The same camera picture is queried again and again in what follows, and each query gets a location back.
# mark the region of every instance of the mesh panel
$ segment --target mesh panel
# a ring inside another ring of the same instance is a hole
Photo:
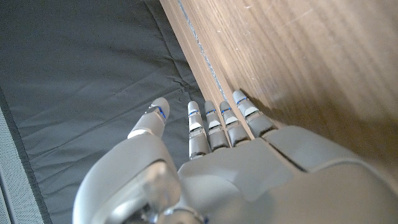
[[[17,149],[0,110],[0,165],[11,196],[17,222],[20,224],[43,223]]]
[[[0,223],[2,224],[11,223],[7,213],[6,203],[4,202],[4,197],[2,196],[2,194],[0,194]]]

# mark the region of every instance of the wooden surface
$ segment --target wooden surface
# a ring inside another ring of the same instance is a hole
[[[197,39],[178,0],[160,1],[206,100],[224,100],[214,71],[230,103],[244,90],[279,127],[351,149],[397,190],[395,1],[180,0]]]

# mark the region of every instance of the gray fabric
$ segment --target gray fabric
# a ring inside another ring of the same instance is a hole
[[[0,87],[53,223],[71,222],[89,168],[157,97],[163,140],[188,161],[187,104],[204,101],[159,2],[0,4]]]

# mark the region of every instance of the robotic hand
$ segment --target robotic hand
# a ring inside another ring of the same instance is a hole
[[[191,101],[190,161],[178,172],[160,139],[169,104],[156,99],[87,173],[73,223],[398,223],[397,195],[358,156],[305,129],[277,129],[241,91],[233,98],[255,139],[227,102],[229,138],[211,101],[206,134]]]

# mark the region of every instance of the scratch on wood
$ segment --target scratch on wood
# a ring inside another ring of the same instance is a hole
[[[264,12],[264,15],[271,9],[272,4],[275,2],[275,0],[272,0],[271,4],[269,4],[267,10]]]
[[[287,25],[291,24],[292,22],[295,22],[295,21],[299,20],[300,18],[306,16],[308,13],[310,13],[310,12],[312,12],[312,11],[313,11],[313,9],[310,9],[310,10],[308,10],[307,12],[304,12],[301,16],[296,17],[295,19],[291,20],[290,22],[286,23],[286,24],[283,25],[283,26],[287,26]]]

